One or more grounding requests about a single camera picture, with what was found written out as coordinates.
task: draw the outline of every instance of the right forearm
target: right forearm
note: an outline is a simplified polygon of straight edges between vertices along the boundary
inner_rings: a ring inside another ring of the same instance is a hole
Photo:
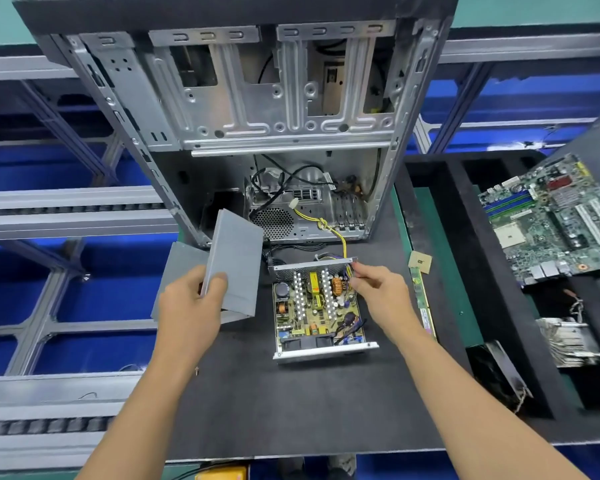
[[[396,343],[460,478],[586,478],[424,329],[403,330]]]

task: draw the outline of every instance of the power supply circuit board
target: power supply circuit board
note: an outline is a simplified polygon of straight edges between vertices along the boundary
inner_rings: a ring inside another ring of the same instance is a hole
[[[600,186],[576,155],[479,198],[520,286],[600,269]]]
[[[366,342],[358,297],[344,275],[314,271],[273,284],[276,341],[282,352]]]

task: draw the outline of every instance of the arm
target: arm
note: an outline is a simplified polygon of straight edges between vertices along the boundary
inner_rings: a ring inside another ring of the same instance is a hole
[[[200,298],[204,275],[205,266],[196,266],[160,295],[149,366],[77,480],[157,480],[162,475],[178,401],[220,330],[226,276],[214,276]]]
[[[483,389],[423,329],[399,274],[354,263],[353,288],[404,357],[463,480],[587,477]],[[395,310],[409,310],[408,316]]]

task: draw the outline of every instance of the white cpu socket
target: white cpu socket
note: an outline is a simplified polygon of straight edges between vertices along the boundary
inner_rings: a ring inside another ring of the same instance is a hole
[[[498,236],[498,241],[500,242],[502,249],[510,248],[527,241],[517,222],[502,227],[496,227],[494,231]]]

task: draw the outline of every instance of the gray metal cover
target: gray metal cover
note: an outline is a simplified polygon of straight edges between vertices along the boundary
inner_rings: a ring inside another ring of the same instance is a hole
[[[220,210],[209,250],[202,294],[207,292],[211,276],[222,271],[229,279],[229,288],[222,303],[223,309],[248,317],[254,316],[263,235],[261,227],[227,209]],[[240,318],[245,317],[223,313],[223,323]]]
[[[164,266],[164,272],[160,280],[158,295],[156,295],[155,302],[153,302],[151,318],[158,320],[158,298],[160,298],[167,285],[183,277],[195,266],[207,264],[208,259],[208,252],[188,246],[183,242],[174,242],[171,245],[167,264]]]

